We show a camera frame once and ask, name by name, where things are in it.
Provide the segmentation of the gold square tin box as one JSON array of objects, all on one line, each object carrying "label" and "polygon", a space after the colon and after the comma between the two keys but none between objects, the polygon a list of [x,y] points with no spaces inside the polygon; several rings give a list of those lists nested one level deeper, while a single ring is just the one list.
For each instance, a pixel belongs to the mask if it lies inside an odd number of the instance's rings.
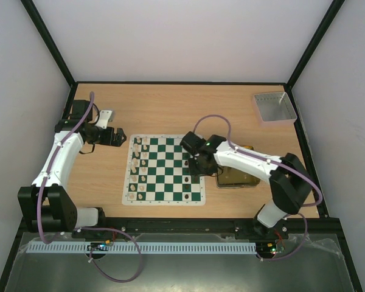
[{"label": "gold square tin box", "polygon": [[256,187],[260,184],[259,178],[216,162],[218,164],[216,182],[219,189]]}]

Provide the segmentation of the green white chess board mat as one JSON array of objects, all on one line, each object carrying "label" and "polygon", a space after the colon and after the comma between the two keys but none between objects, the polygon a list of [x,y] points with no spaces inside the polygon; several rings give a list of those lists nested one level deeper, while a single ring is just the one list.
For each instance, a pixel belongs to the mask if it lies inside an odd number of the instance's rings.
[{"label": "green white chess board mat", "polygon": [[[136,137],[141,138],[137,144]],[[145,145],[144,137],[149,138]],[[180,145],[181,134],[133,134],[128,146],[128,158],[122,193],[124,206],[203,206],[206,188],[203,177],[192,176],[184,165]]]}]

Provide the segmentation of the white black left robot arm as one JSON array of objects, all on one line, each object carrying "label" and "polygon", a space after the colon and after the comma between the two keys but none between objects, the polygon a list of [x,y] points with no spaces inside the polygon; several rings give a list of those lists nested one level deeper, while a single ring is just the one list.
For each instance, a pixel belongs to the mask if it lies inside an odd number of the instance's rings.
[{"label": "white black left robot arm", "polygon": [[99,110],[89,100],[75,100],[67,118],[54,128],[54,143],[38,176],[30,186],[21,187],[18,201],[27,230],[37,232],[49,244],[45,232],[71,232],[97,226],[100,207],[77,207],[68,194],[68,181],[85,144],[120,147],[127,139],[123,129],[109,126],[114,111]]}]

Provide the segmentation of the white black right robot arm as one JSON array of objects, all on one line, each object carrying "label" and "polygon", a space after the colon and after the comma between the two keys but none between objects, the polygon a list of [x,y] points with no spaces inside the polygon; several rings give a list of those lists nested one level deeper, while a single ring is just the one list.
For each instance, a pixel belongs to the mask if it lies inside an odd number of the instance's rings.
[{"label": "white black right robot arm", "polygon": [[280,220],[298,214],[313,189],[304,165],[291,153],[285,156],[266,155],[218,135],[205,140],[192,131],[182,138],[180,146],[190,155],[188,166],[193,176],[213,175],[219,168],[229,167],[270,186],[271,199],[252,220],[252,230],[260,238],[272,234]]}]

